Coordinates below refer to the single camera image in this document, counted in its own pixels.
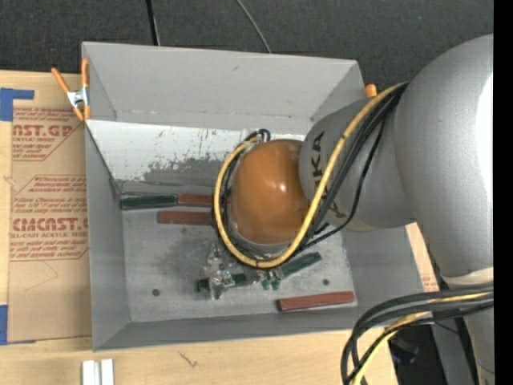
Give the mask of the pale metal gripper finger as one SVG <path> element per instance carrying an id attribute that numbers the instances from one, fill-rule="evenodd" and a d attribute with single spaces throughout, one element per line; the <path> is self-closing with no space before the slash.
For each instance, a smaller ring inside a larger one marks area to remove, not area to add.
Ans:
<path id="1" fill-rule="evenodd" d="M 224 248 L 218 244 L 211 246 L 207 265 L 205 266 L 206 274 L 218 274 L 224 270 Z"/>
<path id="2" fill-rule="evenodd" d="M 224 293 L 234 286 L 234 279 L 229 271 L 221 271 L 208 279 L 208 288 L 212 300 L 221 299 Z"/>

